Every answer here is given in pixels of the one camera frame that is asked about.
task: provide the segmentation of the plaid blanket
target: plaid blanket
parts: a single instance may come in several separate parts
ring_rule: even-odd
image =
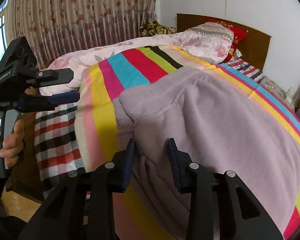
[[[74,133],[77,105],[36,114],[34,146],[45,198],[69,171],[85,172]]]

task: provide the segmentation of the metal pin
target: metal pin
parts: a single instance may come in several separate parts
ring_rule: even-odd
[[[106,169],[112,169],[114,167],[114,163],[108,162],[105,164]]]
[[[70,178],[74,178],[75,176],[77,176],[78,175],[78,172],[77,171],[69,171],[68,172],[68,176],[70,177]]]
[[[190,168],[196,170],[199,168],[199,164],[198,163],[190,163]]]
[[[235,176],[235,172],[234,171],[227,171],[227,175],[231,178],[233,178]]]

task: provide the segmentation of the curtain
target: curtain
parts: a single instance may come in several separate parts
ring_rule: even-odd
[[[25,36],[40,69],[68,52],[139,37],[156,0],[11,0],[11,40]]]

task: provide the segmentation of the lavender sweater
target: lavender sweater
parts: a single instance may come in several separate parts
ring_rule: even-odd
[[[283,232],[300,190],[300,145],[266,111],[218,77],[183,67],[114,100],[120,149],[135,138],[131,185],[156,220],[184,239],[190,195],[174,187],[165,142],[210,171],[235,171]]]

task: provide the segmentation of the device handle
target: device handle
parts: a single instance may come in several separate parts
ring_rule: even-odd
[[[13,133],[14,124],[22,118],[22,114],[17,110],[0,111],[0,150],[4,139]],[[0,157],[0,178],[10,176],[11,167],[4,164],[4,158]]]

